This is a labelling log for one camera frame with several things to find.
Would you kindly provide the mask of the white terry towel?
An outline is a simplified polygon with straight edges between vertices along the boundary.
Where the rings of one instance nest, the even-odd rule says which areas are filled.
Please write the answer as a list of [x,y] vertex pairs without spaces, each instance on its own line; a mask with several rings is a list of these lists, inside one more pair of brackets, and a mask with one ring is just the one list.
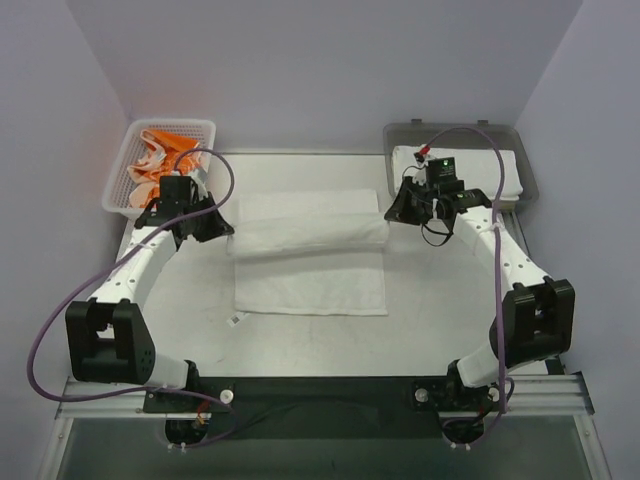
[[[391,153],[393,186],[390,188],[392,196],[398,193],[405,175],[416,173],[418,164],[414,154],[418,150],[417,146],[397,146],[393,149]],[[500,154],[505,167],[505,181],[500,198],[504,202],[515,202],[524,192],[517,172],[515,153],[511,150],[501,150]],[[432,148],[428,152],[429,159],[447,157],[455,159],[456,175],[465,182],[467,189],[480,189],[490,200],[494,199],[499,186],[500,171],[498,159],[493,150]]]

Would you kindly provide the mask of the white towels pile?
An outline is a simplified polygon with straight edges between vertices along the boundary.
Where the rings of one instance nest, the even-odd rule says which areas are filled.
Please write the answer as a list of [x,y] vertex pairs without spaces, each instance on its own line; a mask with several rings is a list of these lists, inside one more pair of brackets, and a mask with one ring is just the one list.
[[237,310],[298,316],[385,316],[390,235],[376,191],[247,194],[227,242]]

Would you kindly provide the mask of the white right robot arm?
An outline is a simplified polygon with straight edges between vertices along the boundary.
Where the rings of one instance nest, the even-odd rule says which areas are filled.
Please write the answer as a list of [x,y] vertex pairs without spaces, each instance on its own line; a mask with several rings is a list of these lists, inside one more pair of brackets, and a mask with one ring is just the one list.
[[537,266],[499,221],[480,189],[466,188],[452,157],[405,169],[388,221],[427,229],[440,221],[445,239],[462,241],[489,269],[499,306],[487,341],[454,361],[452,375],[464,388],[480,388],[523,365],[569,350],[576,294],[566,279]]

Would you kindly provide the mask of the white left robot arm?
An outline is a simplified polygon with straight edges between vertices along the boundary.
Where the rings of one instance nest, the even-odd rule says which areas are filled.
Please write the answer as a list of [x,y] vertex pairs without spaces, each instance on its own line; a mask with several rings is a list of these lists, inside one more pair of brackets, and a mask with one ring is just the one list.
[[233,227],[213,210],[188,176],[165,176],[159,196],[134,223],[125,254],[130,259],[107,275],[86,301],[66,308],[65,324],[76,380],[183,389],[191,365],[160,354],[143,318],[149,294],[168,261],[189,238],[228,236]]

